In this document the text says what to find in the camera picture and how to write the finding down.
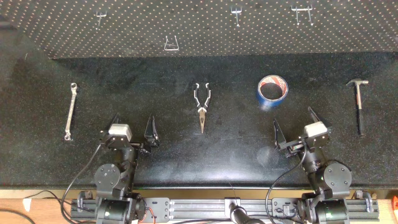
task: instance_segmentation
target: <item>pliers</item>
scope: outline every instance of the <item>pliers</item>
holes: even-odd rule
[[[209,89],[209,83],[206,83],[207,99],[206,99],[205,104],[203,106],[201,106],[199,103],[199,100],[198,100],[198,89],[199,89],[199,84],[196,83],[196,87],[193,90],[193,97],[197,104],[199,120],[200,120],[200,128],[201,128],[201,133],[203,134],[203,129],[205,128],[205,118],[206,118],[205,115],[206,115],[207,108],[209,107],[209,103],[210,103],[211,90]]]

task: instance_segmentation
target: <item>hammer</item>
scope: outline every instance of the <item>hammer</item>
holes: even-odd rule
[[[355,84],[355,89],[356,89],[356,103],[358,105],[358,132],[359,136],[363,137],[364,131],[363,131],[363,116],[362,116],[362,102],[361,102],[361,92],[359,91],[359,86],[360,84],[368,84],[369,81],[367,80],[361,80],[360,78],[354,78],[353,80],[349,81],[346,85],[349,85],[350,83]]]

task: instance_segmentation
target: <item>black countertop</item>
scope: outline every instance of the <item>black countertop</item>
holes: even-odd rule
[[[311,106],[333,124],[324,148],[353,170],[354,188],[398,188],[398,57],[394,53],[288,54],[238,57],[16,58],[0,89],[2,188],[65,188],[87,163],[98,132],[119,112],[133,139],[143,140],[151,113],[161,146],[142,154],[136,189],[267,188],[298,158],[274,149],[273,118],[287,140],[312,123]],[[259,80],[282,76],[289,93],[262,111]],[[359,138],[353,78],[361,87],[366,137]],[[65,142],[70,83],[78,84],[73,141]],[[200,134],[195,83],[210,83],[211,103]],[[200,88],[200,98],[205,98]],[[93,175],[113,153],[102,151],[75,187],[93,188]],[[278,187],[309,188],[302,170]]]

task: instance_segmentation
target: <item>tape roll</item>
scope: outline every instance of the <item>tape roll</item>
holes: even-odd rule
[[[268,84],[268,83],[273,83],[279,86],[279,88],[282,90],[282,96],[278,99],[268,99],[266,98],[262,92],[261,92],[261,87]],[[266,106],[266,107],[274,107],[279,105],[286,97],[287,92],[289,91],[289,87],[287,86],[287,82],[280,76],[277,75],[268,75],[259,82],[259,85],[257,87],[257,99],[260,102],[260,105]]]

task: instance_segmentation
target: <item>wrench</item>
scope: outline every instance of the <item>wrench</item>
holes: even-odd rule
[[[73,114],[73,108],[75,107],[75,100],[77,96],[77,84],[76,83],[71,83],[70,84],[70,89],[72,91],[72,100],[70,101],[70,107],[69,107],[69,114],[68,114],[68,121],[67,121],[67,127],[65,128],[65,140],[70,141],[70,122],[72,121],[72,114]]]

